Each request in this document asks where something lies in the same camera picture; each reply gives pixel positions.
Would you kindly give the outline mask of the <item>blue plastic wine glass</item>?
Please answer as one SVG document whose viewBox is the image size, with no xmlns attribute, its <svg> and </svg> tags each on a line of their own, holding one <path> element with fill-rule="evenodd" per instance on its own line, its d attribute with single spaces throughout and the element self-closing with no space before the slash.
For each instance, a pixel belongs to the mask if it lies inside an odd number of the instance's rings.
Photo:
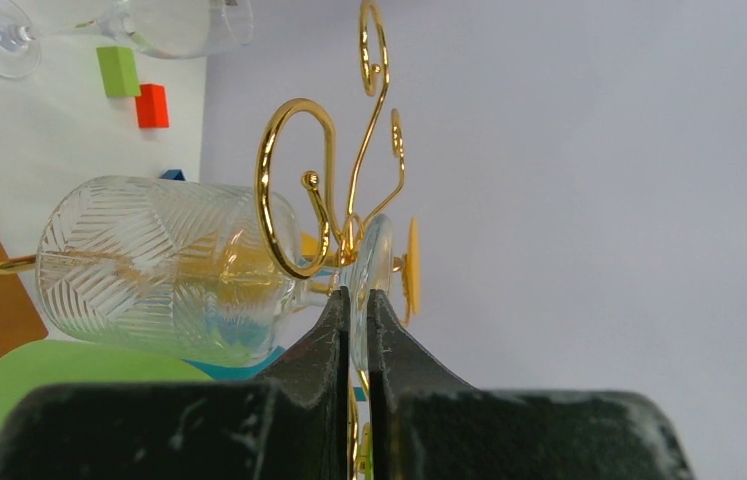
<svg viewBox="0 0 747 480">
<path fill-rule="evenodd" d="M 367 299 L 378 287 L 374 267 L 328 267 L 309 280 L 281 275 L 264 281 L 246 280 L 211 300 L 206 326 L 227 348 L 221 360 L 191 360 L 213 379 L 244 380 L 285 352 L 279 337 L 290 317 L 310 307 L 322 308 L 332 291 L 345 286 L 350 293 L 350 359 L 358 374 L 367 370 Z"/>
</svg>

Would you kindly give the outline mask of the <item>green plastic wine glass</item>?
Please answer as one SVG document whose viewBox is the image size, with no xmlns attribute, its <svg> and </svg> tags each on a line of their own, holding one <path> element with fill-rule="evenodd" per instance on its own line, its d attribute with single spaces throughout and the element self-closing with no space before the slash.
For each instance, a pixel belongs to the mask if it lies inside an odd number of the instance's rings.
<svg viewBox="0 0 747 480">
<path fill-rule="evenodd" d="M 210 379 L 197 367 L 161 354 L 76 341 L 33 341 L 0 357 L 0 428 L 21 399 L 47 385 Z"/>
</svg>

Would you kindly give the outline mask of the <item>clear tall wine glass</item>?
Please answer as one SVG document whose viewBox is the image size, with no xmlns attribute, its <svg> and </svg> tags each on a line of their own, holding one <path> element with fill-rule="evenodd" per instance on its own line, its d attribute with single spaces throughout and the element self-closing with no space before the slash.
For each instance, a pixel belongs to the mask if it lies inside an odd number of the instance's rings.
<svg viewBox="0 0 747 480">
<path fill-rule="evenodd" d="M 249 1 L 113 1 L 99 16 L 64 27 L 35 24 L 16 2 L 0 1 L 0 77 L 29 76 L 41 61 L 44 38 L 101 37 L 152 58 L 179 60 L 245 46 L 254 29 Z"/>
</svg>

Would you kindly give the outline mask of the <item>yellow plastic wine glass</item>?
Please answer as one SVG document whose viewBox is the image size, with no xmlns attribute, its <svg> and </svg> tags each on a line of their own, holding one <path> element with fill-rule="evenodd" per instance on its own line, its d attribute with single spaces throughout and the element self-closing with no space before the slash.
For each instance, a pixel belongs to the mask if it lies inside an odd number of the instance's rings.
<svg viewBox="0 0 747 480">
<path fill-rule="evenodd" d="M 413 314 L 420 311 L 420 242 L 416 220 L 409 225 L 407 252 L 402 256 L 393 253 L 393 228 L 384 214 L 376 215 L 358 244 L 356 259 L 346 266 L 327 266 L 299 288 L 298 309 L 323 306 L 332 290 L 345 286 L 349 292 L 351 327 L 357 332 L 366 331 L 367 306 L 372 290 L 390 292 L 394 274 L 401 276 L 406 313 L 402 324 L 406 326 Z"/>
</svg>

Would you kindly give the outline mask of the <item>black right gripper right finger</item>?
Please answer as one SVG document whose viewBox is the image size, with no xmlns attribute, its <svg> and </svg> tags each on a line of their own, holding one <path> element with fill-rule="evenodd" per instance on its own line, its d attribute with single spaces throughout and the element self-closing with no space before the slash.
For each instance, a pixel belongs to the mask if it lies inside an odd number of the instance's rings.
<svg viewBox="0 0 747 480">
<path fill-rule="evenodd" d="M 370 294 L 372 471 L 378 479 L 690 479 L 678 435 L 630 391 L 483 390 L 446 368 Z"/>
</svg>

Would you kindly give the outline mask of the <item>clear glass tumbler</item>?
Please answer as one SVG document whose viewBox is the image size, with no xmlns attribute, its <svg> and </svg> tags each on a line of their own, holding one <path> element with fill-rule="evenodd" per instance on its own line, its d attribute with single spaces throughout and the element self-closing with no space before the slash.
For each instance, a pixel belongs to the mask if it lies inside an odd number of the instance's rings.
<svg viewBox="0 0 747 480">
<path fill-rule="evenodd" d="M 34 271 L 64 334 L 186 361 L 227 351 L 206 326 L 216 296 L 246 280 L 300 280 L 271 258 L 252 188 L 127 176 L 91 179 L 58 204 Z"/>
</svg>

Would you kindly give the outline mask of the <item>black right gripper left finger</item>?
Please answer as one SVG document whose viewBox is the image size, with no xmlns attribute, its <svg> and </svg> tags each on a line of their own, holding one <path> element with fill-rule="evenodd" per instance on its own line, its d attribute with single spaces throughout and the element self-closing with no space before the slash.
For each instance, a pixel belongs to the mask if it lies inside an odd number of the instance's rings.
<svg viewBox="0 0 747 480">
<path fill-rule="evenodd" d="M 0 429 L 0 479 L 345 479 L 350 299 L 248 381 L 61 383 Z"/>
</svg>

